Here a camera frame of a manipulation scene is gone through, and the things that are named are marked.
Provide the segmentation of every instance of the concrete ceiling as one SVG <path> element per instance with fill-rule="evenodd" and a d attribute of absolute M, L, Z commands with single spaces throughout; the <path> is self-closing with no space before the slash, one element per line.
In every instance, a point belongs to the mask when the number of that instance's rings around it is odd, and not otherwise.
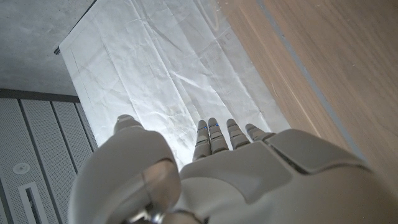
<path fill-rule="evenodd" d="M 0 0 L 0 88 L 76 95 L 53 52 L 93 0 Z"/>

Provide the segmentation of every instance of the gray wall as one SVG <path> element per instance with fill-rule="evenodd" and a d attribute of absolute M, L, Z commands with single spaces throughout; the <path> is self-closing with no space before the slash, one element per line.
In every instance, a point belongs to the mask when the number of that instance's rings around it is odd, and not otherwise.
<path fill-rule="evenodd" d="M 81 105 L 0 98 L 0 142 L 0 224 L 67 223 L 73 180 L 97 149 Z"/>
<path fill-rule="evenodd" d="M 53 51 L 93 0 L 0 0 L 0 88 L 76 95 Z"/>

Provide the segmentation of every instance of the white robotic arm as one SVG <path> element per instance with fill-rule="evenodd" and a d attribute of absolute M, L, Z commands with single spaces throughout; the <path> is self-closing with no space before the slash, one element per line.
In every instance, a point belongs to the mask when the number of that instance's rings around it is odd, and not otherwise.
<path fill-rule="evenodd" d="M 198 124 L 178 173 L 165 139 L 122 115 L 78 174 L 69 223 L 398 223 L 398 199 L 354 155 L 311 134 L 246 130 L 227 147 L 216 119 Z"/>

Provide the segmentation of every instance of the white paper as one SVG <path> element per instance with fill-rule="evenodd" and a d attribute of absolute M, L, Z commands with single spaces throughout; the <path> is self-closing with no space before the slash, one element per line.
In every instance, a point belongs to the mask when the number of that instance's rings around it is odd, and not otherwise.
<path fill-rule="evenodd" d="M 181 168 L 192 161 L 200 119 L 216 118 L 229 145 L 229 118 L 241 129 L 248 123 L 264 131 L 290 128 L 213 6 L 98 0 L 70 32 L 60 50 L 98 145 L 119 115 L 130 114 L 163 134 Z"/>

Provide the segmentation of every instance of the wooden surface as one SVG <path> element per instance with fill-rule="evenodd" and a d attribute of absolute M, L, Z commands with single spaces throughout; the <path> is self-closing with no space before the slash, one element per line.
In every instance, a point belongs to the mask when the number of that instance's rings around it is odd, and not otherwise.
<path fill-rule="evenodd" d="M 397 3 L 264 4 L 370 165 L 398 189 Z M 350 150 L 257 2 L 228 20 L 291 127 Z"/>

